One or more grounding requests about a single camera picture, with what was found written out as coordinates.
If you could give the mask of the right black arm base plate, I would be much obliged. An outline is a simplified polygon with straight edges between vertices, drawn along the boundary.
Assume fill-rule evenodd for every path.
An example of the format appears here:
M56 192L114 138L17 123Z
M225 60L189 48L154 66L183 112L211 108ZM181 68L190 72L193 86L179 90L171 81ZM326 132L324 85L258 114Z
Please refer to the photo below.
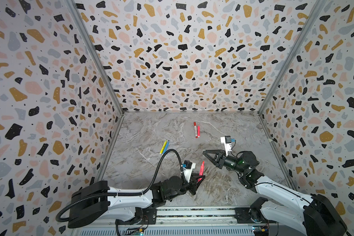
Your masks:
M267 198L259 197L251 206L235 207L235 215L238 224L255 223L266 224L268 220L261 213L261 206L268 202Z

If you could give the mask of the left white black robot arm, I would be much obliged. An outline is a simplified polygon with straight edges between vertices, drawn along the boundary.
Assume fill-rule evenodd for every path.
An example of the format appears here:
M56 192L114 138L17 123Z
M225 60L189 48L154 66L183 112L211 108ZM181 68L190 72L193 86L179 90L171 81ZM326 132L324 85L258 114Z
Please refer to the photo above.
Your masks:
M192 174L189 182L183 183L180 177L172 176L154 183L147 193L136 196L124 194L139 193L141 189L116 189L109 187L107 181L99 181L72 194L68 228L81 228L99 218L112 218L129 225L138 223L145 216L151 220L150 213L167 201L187 192L195 195L205 177Z

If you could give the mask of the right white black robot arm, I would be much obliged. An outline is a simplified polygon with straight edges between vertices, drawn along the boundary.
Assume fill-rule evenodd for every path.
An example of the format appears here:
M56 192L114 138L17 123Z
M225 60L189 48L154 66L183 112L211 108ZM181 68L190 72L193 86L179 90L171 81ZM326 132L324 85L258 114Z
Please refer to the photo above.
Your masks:
M306 236L343 236L347 225L325 196L303 194L279 184L256 168L260 164L251 151L231 156L224 150L205 150L203 155L217 168L239 174L240 183L260 197L250 206L253 222L275 221Z

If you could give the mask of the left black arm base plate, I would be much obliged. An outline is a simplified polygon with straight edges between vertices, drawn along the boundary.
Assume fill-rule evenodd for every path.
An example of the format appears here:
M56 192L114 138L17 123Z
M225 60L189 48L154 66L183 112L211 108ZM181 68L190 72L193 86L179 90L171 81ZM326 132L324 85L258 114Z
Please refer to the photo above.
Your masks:
M126 221L117 219L119 225L141 225L156 223L157 209L156 208L140 208L132 207L124 217Z

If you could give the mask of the white pen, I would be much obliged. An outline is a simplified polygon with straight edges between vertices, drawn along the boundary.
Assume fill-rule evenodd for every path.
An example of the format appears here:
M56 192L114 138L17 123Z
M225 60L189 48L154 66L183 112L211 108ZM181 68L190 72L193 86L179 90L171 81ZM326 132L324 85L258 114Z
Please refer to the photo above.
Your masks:
M194 132L195 132L195 137L198 138L198 132L197 132L197 127L194 126Z

